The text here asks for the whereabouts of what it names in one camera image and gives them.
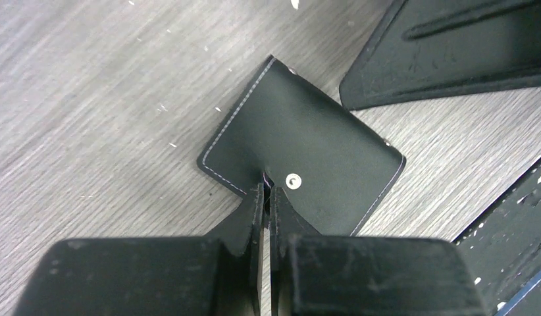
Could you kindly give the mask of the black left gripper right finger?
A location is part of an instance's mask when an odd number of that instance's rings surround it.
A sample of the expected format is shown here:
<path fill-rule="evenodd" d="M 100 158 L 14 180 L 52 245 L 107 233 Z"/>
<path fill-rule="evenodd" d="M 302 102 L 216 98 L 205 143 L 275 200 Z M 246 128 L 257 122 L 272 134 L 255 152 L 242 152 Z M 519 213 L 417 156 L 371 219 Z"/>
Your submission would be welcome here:
<path fill-rule="evenodd" d="M 327 236 L 269 197 L 273 315 L 485 315 L 459 250 L 430 238 Z"/>

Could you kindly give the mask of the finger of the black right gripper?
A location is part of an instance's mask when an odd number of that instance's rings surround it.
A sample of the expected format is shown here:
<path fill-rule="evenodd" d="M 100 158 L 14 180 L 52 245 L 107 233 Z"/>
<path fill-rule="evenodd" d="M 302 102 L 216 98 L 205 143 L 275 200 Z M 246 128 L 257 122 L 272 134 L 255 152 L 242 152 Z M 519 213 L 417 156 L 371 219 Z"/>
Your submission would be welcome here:
<path fill-rule="evenodd" d="M 541 1 L 394 1 L 339 85 L 344 108 L 541 86 Z"/>

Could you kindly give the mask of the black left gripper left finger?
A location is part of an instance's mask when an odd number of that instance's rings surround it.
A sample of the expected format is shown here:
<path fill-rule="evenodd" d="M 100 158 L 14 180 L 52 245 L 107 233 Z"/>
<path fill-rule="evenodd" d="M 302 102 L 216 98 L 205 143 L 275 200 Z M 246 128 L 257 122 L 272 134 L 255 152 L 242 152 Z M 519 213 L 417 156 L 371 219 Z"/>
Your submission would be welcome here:
<path fill-rule="evenodd" d="M 15 315 L 259 315 L 265 189 L 201 236 L 52 245 Z"/>

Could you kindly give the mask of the black leather card holder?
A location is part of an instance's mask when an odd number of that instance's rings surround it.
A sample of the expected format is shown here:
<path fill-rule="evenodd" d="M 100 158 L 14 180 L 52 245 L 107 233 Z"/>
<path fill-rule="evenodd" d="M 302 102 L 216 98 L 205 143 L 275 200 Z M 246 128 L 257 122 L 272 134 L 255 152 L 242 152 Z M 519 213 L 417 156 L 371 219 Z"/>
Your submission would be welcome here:
<path fill-rule="evenodd" d="M 353 236 L 406 159 L 349 111 L 269 56 L 200 153 L 198 167 L 244 196 L 266 180 L 320 233 Z"/>

